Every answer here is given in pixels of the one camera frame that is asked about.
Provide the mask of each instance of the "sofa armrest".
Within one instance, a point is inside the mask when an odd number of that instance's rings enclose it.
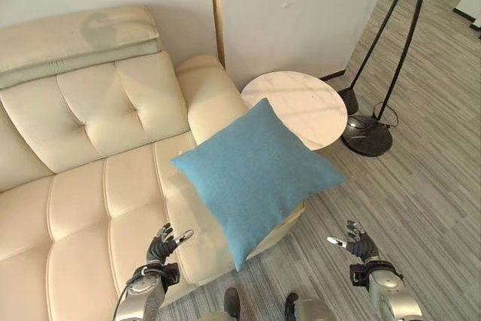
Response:
[[[187,117],[197,144],[247,112],[241,94],[219,60],[195,56],[176,68],[187,103]]]

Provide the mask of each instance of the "marble tabletop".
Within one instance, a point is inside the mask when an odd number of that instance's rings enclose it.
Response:
[[[246,85],[242,99],[250,108],[263,98],[311,150],[336,141],[347,124],[347,110],[324,81],[296,71],[263,74]]]

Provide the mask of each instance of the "power cord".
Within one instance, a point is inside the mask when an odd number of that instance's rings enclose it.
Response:
[[[380,101],[379,103],[376,103],[373,107],[373,116],[377,117],[376,116],[376,107],[379,105],[379,104],[382,104],[382,102]],[[399,126],[399,117],[398,117],[398,114],[396,113],[396,111],[394,109],[392,109],[392,107],[390,107],[388,104],[386,104],[386,108],[388,108],[389,110],[391,110],[391,112],[395,115],[396,117],[396,124],[388,124],[388,123],[382,123],[383,125],[387,126],[388,128],[396,128],[397,126]]]
[[[124,287],[122,293],[120,294],[119,300],[117,301],[117,305],[115,307],[115,311],[113,312],[112,321],[115,321],[117,311],[119,310],[120,302],[122,302],[123,296],[125,295],[127,289],[136,280],[138,280],[140,277],[143,277],[146,274],[158,274],[158,275],[160,275],[162,277],[162,285],[164,286],[165,291],[167,291],[167,288],[166,288],[167,286],[165,284],[165,280],[167,280],[168,282],[172,282],[172,283],[178,283],[178,280],[172,279],[172,277],[173,277],[172,275],[170,275],[168,272],[165,272],[165,271],[162,270],[163,267],[164,266],[162,266],[160,264],[149,264],[149,265],[141,266],[141,267],[137,268],[137,270],[135,270],[134,275],[132,276],[132,278],[130,280],[127,281],[126,286]]]

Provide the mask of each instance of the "sofa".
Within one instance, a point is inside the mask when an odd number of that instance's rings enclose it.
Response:
[[[246,111],[216,58],[174,69],[143,7],[0,29],[2,319],[111,319],[167,222],[195,234],[168,260],[182,276],[163,306],[233,269],[219,223],[170,161]]]

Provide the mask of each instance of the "sofa seam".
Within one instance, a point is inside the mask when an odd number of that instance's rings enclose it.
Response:
[[[99,54],[99,53],[102,54],[102,53],[110,52],[112,50],[123,50],[123,49],[129,48],[129,47],[136,47],[138,45],[150,43],[150,42],[156,42],[157,44],[160,43],[159,48],[161,48],[161,49],[157,50],[154,53],[140,52],[140,54],[138,54],[136,56],[150,56],[152,54],[158,54],[158,53],[161,53],[162,51],[164,51],[164,48],[160,47],[160,46],[162,46],[162,41],[160,39],[159,32],[156,31],[156,36],[154,38],[133,41],[131,43],[124,43],[124,44],[119,45],[118,47],[115,47],[115,48],[104,48],[104,49],[96,50],[95,52],[85,51],[85,52],[79,52],[77,54],[72,54],[70,56],[59,57],[58,59],[51,59],[51,60],[42,61],[42,62],[33,62],[31,65],[21,65],[21,66],[16,65],[13,68],[5,69],[5,71],[3,71],[2,73],[3,74],[14,73],[15,71],[22,71],[22,70],[25,70],[25,69],[29,69],[29,68],[32,68],[32,67],[38,67],[39,65],[44,65],[44,64],[51,63],[51,62],[64,62],[66,60],[71,60],[71,59],[75,59],[75,58],[82,57],[82,56],[90,56],[90,55]],[[133,57],[136,57],[136,56],[130,56],[129,58],[118,59],[118,60],[130,59],[130,58],[133,58]],[[76,70],[81,69],[81,68],[85,68],[85,67],[74,68],[74,69],[70,69],[68,71],[76,71]],[[17,86],[17,85],[22,84],[22,83],[28,83],[31,80],[25,80],[21,83],[15,83],[12,86]]]
[[[105,212],[107,213],[107,252],[108,252],[108,260],[110,264],[110,272],[112,273],[113,278],[113,286],[115,287],[115,291],[117,295],[119,295],[119,284],[117,282],[117,274],[115,271],[115,267],[113,265],[113,255],[112,255],[112,234],[111,234],[111,225],[112,225],[112,216],[110,214],[107,202],[107,159],[103,161],[103,176],[102,176],[102,189],[104,191],[104,207]]]
[[[16,257],[18,255],[21,255],[22,253],[29,252],[30,250],[34,250],[35,248],[40,248],[42,246],[47,246],[47,245],[52,246],[52,242],[45,242],[45,243],[41,243],[41,244],[36,244],[35,246],[27,246],[27,247],[21,248],[19,250],[15,250],[13,252],[10,252],[10,253],[4,255],[0,259],[0,262],[3,262],[7,259],[11,259],[12,257]]]
[[[79,118],[79,116],[76,115],[76,113],[74,112],[73,107],[70,106],[70,104],[68,103],[67,98],[65,97],[65,94],[63,94],[62,87],[60,86],[60,83],[59,83],[59,75],[58,75],[58,74],[55,74],[55,83],[56,83],[56,85],[57,85],[57,88],[59,89],[60,95],[61,95],[64,103],[67,105],[68,110],[70,111],[70,113],[75,117],[75,119],[76,119],[77,122],[79,123],[79,126],[81,126],[82,131],[83,131],[83,133],[85,134],[85,136],[86,136],[87,140],[89,141],[90,145],[92,146],[93,150],[97,153],[97,156],[98,156],[98,157],[104,158],[104,155],[95,147],[94,143],[93,143],[92,140],[90,139],[89,133],[87,132],[87,129],[86,129],[87,121],[85,120],[85,122],[83,122],[83,121]]]
[[[154,164],[154,168],[156,170],[156,176],[157,176],[157,184],[159,186],[160,192],[161,192],[162,197],[164,199],[163,206],[164,206],[165,218],[167,218],[167,222],[170,222],[171,217],[170,217],[170,214],[169,214],[168,208],[167,208],[167,202],[166,202],[167,198],[165,197],[165,194],[164,194],[163,189],[162,189],[162,184],[160,183],[159,165],[157,164],[156,142],[152,143],[152,151],[153,151],[153,164]],[[175,251],[175,253],[177,255],[177,262],[180,263],[180,269],[186,270],[186,268],[184,266],[184,262],[182,260],[182,256],[180,255],[180,251],[177,250],[177,251]],[[197,283],[194,283],[186,272],[182,272],[182,276],[190,286],[197,286],[198,287]]]
[[[51,215],[50,211],[51,211],[51,205],[52,205],[53,183],[55,182],[56,175],[51,176],[51,177],[52,177],[52,180],[50,181],[48,196],[47,196],[46,218],[47,218],[48,235],[50,237],[50,240],[52,242],[55,242],[55,238],[53,237],[53,233],[52,233],[52,225],[50,224],[50,221],[52,219],[52,215]]]
[[[138,122],[141,124],[141,128],[142,128],[142,130],[144,131],[144,137],[146,138],[146,141],[147,141],[146,144],[148,144],[148,143],[151,142],[151,140],[150,140],[150,137],[149,137],[148,134],[147,134],[147,131],[146,131],[145,127],[144,127],[144,124],[142,123],[141,116],[140,116],[140,114],[139,114],[139,108],[138,108],[138,107],[134,104],[134,102],[130,99],[129,94],[127,93],[126,88],[123,86],[122,77],[120,77],[120,73],[119,73],[119,69],[117,68],[116,61],[113,61],[112,64],[113,64],[113,68],[115,69],[115,75],[116,75],[117,79],[119,80],[120,89],[122,90],[122,93],[124,94],[124,96],[127,98],[127,101],[129,101],[130,105],[134,108],[135,116],[137,117]]]
[[[26,138],[24,137],[24,135],[22,134],[22,132],[18,129],[17,125],[15,124],[13,118],[11,117],[11,115],[8,113],[8,110],[7,108],[5,107],[5,103],[2,101],[2,90],[3,89],[0,89],[0,107],[3,108],[5,114],[7,115],[7,118],[8,120],[10,121],[10,124],[12,125],[12,127],[15,129],[16,133],[20,136],[20,138],[22,139],[22,141],[25,143],[25,145],[27,146],[27,148],[32,152],[33,156],[38,159],[38,161],[50,172],[50,174],[46,174],[44,176],[40,176],[39,178],[36,178],[37,180],[42,178],[42,177],[45,177],[45,176],[51,176],[51,175],[54,175],[56,174],[52,169],[50,169],[50,167],[44,162],[44,160],[42,158],[40,158],[40,156],[33,150],[32,146],[29,144],[29,142],[27,142]]]
[[[52,318],[52,304],[50,303],[50,283],[49,283],[49,278],[50,278],[50,257],[52,255],[52,250],[53,247],[50,246],[50,249],[48,250],[48,255],[47,255],[47,261],[45,263],[45,299],[47,301],[47,314],[48,314],[48,319],[50,321],[53,320]]]

